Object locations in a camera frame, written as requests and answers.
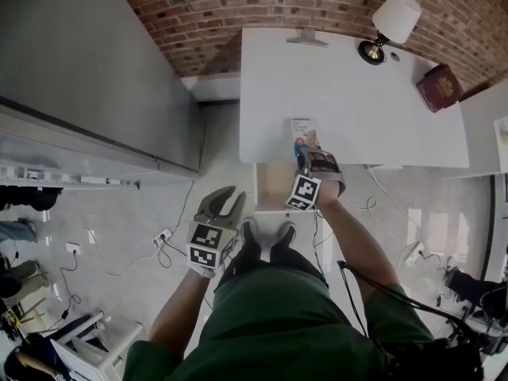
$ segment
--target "electrical outlet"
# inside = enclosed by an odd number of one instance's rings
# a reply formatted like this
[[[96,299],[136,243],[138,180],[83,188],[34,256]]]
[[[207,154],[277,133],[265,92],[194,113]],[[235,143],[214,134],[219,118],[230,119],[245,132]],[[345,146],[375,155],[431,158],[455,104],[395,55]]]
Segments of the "electrical outlet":
[[[406,256],[406,265],[408,267],[414,267],[414,263],[416,263],[416,260],[420,256],[420,252],[423,252],[423,250],[425,250],[424,245],[420,241],[417,241],[411,252]]]
[[[170,229],[165,229],[162,233],[159,233],[157,236],[153,237],[152,239],[152,245],[154,245],[157,248],[160,248],[164,245],[164,242],[162,240],[162,236],[164,236],[165,241],[167,242],[174,232],[170,231]]]
[[[67,251],[70,253],[73,253],[74,251],[76,251],[76,254],[79,255],[79,254],[81,254],[81,246],[76,243],[67,242]]]

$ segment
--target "brick wall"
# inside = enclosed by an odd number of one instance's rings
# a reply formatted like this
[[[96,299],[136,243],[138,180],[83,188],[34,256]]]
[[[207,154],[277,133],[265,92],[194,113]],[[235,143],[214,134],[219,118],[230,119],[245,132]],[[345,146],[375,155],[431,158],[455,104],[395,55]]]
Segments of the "brick wall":
[[[181,76],[240,70],[241,27],[312,27],[372,38],[385,0],[128,0]],[[465,90],[508,73],[508,0],[417,0],[423,14],[402,48],[445,62]]]

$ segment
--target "lamp base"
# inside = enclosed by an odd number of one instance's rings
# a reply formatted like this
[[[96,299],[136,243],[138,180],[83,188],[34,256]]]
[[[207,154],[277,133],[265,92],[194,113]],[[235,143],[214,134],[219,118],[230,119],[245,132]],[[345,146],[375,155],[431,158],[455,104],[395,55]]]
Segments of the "lamp base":
[[[370,41],[360,42],[358,53],[370,65],[380,65],[385,61],[383,50]]]

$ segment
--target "white table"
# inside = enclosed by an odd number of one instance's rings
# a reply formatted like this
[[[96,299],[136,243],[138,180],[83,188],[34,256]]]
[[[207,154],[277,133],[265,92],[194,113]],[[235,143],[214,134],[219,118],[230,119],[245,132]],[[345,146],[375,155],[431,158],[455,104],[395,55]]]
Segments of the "white table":
[[[339,164],[469,166],[460,106],[433,114],[415,86],[435,63],[385,47],[387,62],[372,66],[357,38],[316,33],[329,48],[286,42],[296,35],[244,29],[242,161],[294,162],[289,120],[315,118],[321,146]]]

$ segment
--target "white glove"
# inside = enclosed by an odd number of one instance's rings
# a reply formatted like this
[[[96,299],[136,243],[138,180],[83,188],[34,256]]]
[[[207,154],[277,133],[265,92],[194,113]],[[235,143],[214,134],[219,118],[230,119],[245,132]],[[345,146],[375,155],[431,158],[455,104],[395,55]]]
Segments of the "white glove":
[[[215,276],[215,271],[209,268],[202,267],[201,265],[193,264],[187,261],[187,266],[196,271],[200,276],[212,279]]]

